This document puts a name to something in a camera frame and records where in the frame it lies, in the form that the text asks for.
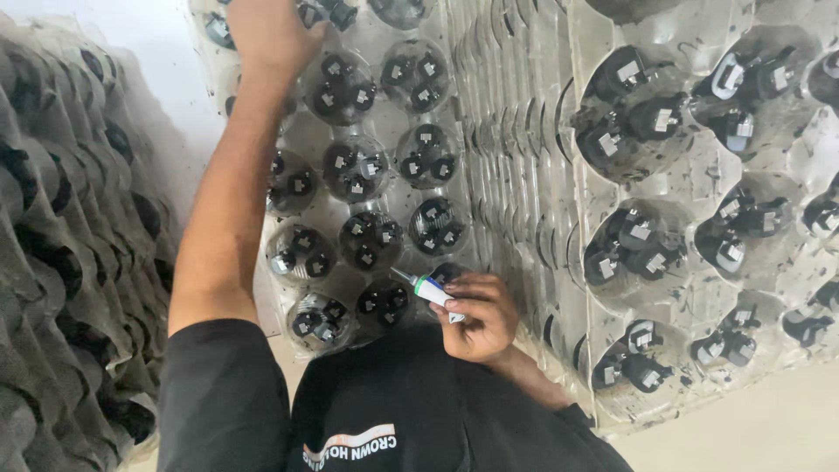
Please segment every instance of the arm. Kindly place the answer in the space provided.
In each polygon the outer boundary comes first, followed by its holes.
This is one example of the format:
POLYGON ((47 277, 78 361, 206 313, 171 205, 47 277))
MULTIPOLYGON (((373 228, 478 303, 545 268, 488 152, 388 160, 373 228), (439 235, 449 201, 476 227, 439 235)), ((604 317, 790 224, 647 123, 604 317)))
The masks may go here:
POLYGON ((519 315, 496 275, 465 274, 444 288, 456 299, 445 307, 431 303, 431 309, 443 325, 449 355, 486 365, 550 410, 571 405, 562 385, 548 380, 533 359, 513 346, 519 315), (449 324, 448 310, 468 315, 466 322, 449 324))
POLYGON ((242 85, 181 242, 170 336, 214 319, 257 322, 253 271, 282 104, 325 30, 307 31, 293 0, 236 0, 229 12, 242 85))

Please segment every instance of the black t-shirt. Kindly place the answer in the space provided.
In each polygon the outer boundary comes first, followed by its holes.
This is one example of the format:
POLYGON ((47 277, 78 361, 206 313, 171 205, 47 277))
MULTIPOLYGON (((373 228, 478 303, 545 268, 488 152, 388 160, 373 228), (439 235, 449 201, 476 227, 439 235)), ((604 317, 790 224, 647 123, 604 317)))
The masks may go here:
POLYGON ((549 412, 452 358, 433 325, 312 361, 289 414, 255 324, 196 324, 169 341, 160 415, 165 471, 631 470, 578 406, 549 412))

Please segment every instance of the hand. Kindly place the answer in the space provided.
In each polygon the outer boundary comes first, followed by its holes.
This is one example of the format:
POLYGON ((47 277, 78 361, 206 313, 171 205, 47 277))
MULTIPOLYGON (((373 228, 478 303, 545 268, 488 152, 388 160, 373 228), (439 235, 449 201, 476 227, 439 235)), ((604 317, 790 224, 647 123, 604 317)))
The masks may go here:
POLYGON ((455 300, 445 307, 431 303, 443 325, 443 344, 452 357, 491 364, 510 351, 519 314, 507 286, 492 274, 464 274, 443 287, 455 300), (463 323, 449 323, 449 311, 466 315, 463 323))
POLYGON ((323 44, 327 22, 306 29, 294 0, 233 0, 228 12, 243 78, 267 74, 291 82, 323 44))

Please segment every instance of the glue tube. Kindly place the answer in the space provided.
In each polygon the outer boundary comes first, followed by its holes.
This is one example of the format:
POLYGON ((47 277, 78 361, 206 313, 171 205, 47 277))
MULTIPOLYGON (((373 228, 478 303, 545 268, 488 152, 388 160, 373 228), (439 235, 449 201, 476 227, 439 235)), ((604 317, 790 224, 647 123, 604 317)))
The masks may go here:
MULTIPOLYGON (((434 302, 441 307, 446 305, 446 300, 451 300, 454 297, 443 291, 443 287, 441 287, 434 279, 428 278, 427 275, 423 275, 422 277, 417 277, 416 275, 408 275, 405 274, 403 271, 391 268, 393 272, 398 274, 400 277, 404 278, 408 281, 409 284, 414 288, 414 294, 419 298, 424 300, 428 300, 429 302, 434 302)), ((465 315, 461 315, 460 313, 452 313, 449 312, 449 323, 460 323, 466 319, 465 315)))

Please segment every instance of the forearm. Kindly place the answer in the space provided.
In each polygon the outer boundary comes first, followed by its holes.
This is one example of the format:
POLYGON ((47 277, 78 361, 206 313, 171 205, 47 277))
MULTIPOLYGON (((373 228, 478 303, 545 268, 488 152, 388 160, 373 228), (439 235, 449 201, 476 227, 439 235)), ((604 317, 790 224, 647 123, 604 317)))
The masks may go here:
POLYGON ((207 166, 181 242, 170 334, 216 317, 256 321, 253 271, 290 83, 290 76, 264 71, 242 75, 236 107, 207 166))
POLYGON ((572 404, 563 386, 548 380, 536 361, 515 346, 509 346, 485 365, 549 410, 561 410, 572 404))

